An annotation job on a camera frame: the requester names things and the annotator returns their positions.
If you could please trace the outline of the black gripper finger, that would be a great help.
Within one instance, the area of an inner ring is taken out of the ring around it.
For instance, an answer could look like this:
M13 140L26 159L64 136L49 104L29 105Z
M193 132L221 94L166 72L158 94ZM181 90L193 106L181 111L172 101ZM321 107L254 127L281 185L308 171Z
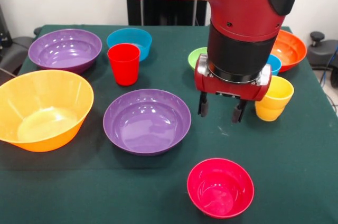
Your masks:
M232 122L233 123L240 123L245 112L245 108L247 105L246 100L239 100L239 103L235 106L232 114Z
M208 114L208 110L209 110L209 103L207 100L207 93L202 91L200 93L198 115L200 115L201 117L205 117Z

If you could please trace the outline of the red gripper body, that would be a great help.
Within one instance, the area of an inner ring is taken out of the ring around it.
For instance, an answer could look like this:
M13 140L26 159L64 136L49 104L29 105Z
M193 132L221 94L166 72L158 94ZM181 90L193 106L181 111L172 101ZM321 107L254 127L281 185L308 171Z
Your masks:
M208 68L208 55L200 54L194 72L197 90L209 94L223 94L248 101L261 101L269 89L271 82L271 66L266 64L258 78L249 83L233 83L215 76Z

